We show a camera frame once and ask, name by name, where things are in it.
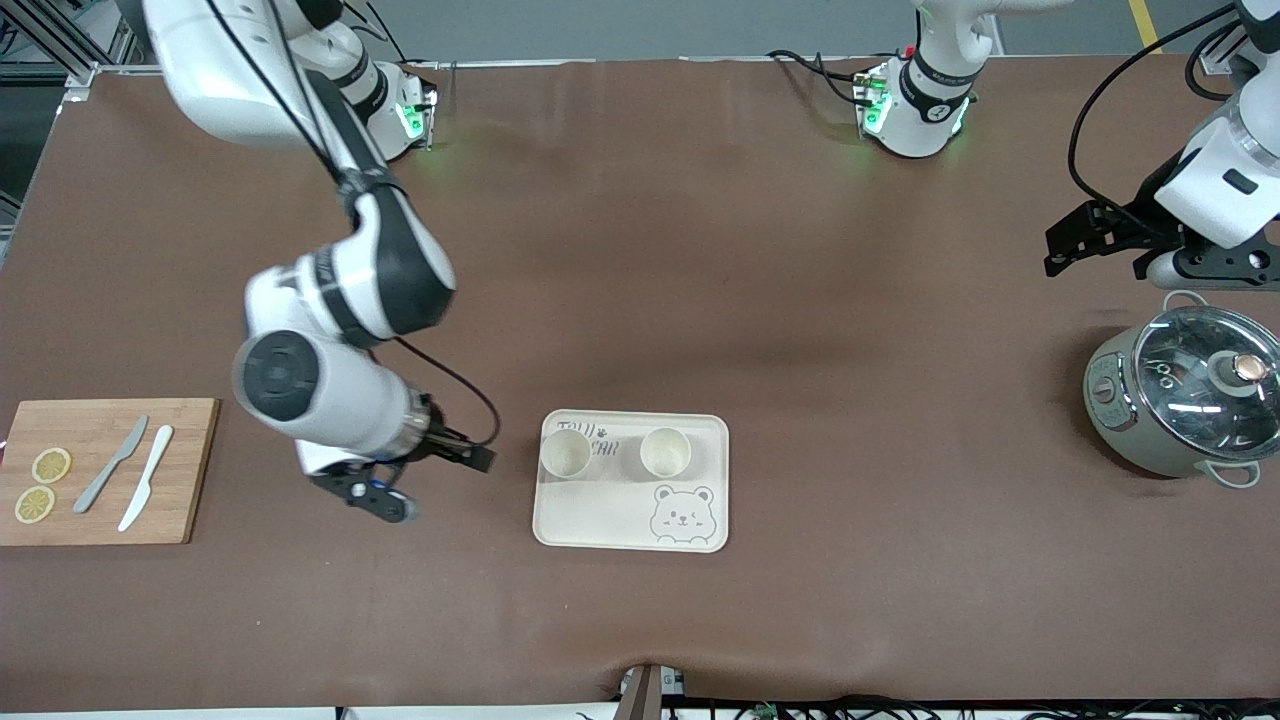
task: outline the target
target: white tray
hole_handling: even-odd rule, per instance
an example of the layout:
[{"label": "white tray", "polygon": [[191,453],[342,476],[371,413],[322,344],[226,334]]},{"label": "white tray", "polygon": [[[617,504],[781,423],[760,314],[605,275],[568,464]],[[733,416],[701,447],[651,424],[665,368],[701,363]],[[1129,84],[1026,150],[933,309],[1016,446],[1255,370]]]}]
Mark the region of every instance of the white tray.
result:
[{"label": "white tray", "polygon": [[[659,428],[684,433],[691,451],[689,468],[666,479],[650,474],[640,461],[641,441]],[[548,473],[539,459],[534,495],[534,536],[539,542],[668,552],[716,552],[728,542],[724,420],[714,415],[556,410],[543,420],[543,441],[561,429],[586,436],[591,459],[577,479]]]}]

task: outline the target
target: bear drawing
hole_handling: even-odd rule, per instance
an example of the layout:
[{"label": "bear drawing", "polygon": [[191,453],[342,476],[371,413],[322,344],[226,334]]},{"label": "bear drawing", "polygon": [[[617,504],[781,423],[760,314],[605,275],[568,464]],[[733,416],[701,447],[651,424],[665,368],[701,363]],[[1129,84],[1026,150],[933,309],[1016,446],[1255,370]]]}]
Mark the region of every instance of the bear drawing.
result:
[{"label": "bear drawing", "polygon": [[654,492],[658,507],[649,520],[649,529],[658,537],[671,538],[677,543],[707,541],[716,534],[716,518],[712,518],[712,491],[699,487],[694,492],[676,492],[671,486],[660,486]]}]

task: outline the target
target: dried lemon slice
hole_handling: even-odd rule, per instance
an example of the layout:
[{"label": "dried lemon slice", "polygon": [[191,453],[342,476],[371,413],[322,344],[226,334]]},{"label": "dried lemon slice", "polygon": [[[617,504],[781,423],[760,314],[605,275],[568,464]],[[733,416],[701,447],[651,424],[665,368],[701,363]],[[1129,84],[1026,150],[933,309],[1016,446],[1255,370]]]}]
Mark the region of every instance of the dried lemon slice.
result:
[{"label": "dried lemon slice", "polygon": [[31,477],[37,483],[56,483],[72,469],[72,454],[60,447],[50,447],[31,464]]},{"label": "dried lemon slice", "polygon": [[29,487],[18,496],[18,503],[13,506],[13,514],[24,525],[38,523],[49,518],[49,514],[54,511],[54,500],[58,496],[54,495],[52,488],[46,488],[45,486]]}]

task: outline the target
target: gray floor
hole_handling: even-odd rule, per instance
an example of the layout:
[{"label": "gray floor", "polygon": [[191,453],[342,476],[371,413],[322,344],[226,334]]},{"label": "gray floor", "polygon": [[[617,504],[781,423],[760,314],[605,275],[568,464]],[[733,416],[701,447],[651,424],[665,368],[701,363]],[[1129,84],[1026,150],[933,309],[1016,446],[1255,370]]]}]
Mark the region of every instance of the gray floor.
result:
[{"label": "gray floor", "polygon": [[[1221,0],[1147,4],[1165,33]],[[407,56],[440,61],[742,56],[778,47],[867,55],[915,37],[906,0],[376,0],[375,6]],[[1142,47],[1128,0],[1075,0],[1050,14],[1006,15],[1001,27],[1014,55]],[[396,58],[389,45],[365,37],[375,58]],[[1187,40],[1174,50],[1192,45]],[[15,197],[26,193],[60,96],[59,88],[0,87],[0,188]]]}]

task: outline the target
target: pot handle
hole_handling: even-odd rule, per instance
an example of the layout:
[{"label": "pot handle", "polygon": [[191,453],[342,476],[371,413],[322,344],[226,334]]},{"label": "pot handle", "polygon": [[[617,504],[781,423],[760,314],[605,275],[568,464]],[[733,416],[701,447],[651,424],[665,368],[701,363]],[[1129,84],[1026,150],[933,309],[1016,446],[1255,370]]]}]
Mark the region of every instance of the pot handle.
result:
[{"label": "pot handle", "polygon": [[[1248,470],[1249,479],[1243,483],[1233,483],[1231,480],[1224,478],[1221,473],[1219,473],[1219,469],[1225,470],[1228,468],[1243,468]],[[1213,478],[1213,482],[1216,482],[1217,484],[1231,489],[1248,489],[1258,484],[1258,478],[1262,477],[1262,470],[1261,468],[1258,468],[1257,462],[1229,464],[1229,462],[1215,462],[1212,460],[1201,460],[1199,462],[1196,464],[1196,469],[1199,470],[1201,473],[1204,473],[1210,478]]]},{"label": "pot handle", "polygon": [[1161,310],[1164,310],[1165,313],[1167,313],[1169,311],[1169,301],[1172,300],[1172,299],[1175,299],[1175,297],[1179,297],[1179,296],[1185,297],[1187,300],[1190,300],[1196,305],[1202,305],[1202,306],[1203,305],[1208,305],[1208,300],[1204,300],[1204,296],[1202,296],[1198,292],[1192,292],[1189,290],[1175,290],[1174,292],[1170,292],[1169,295],[1165,296],[1165,302],[1164,302],[1164,305],[1161,305]]}]

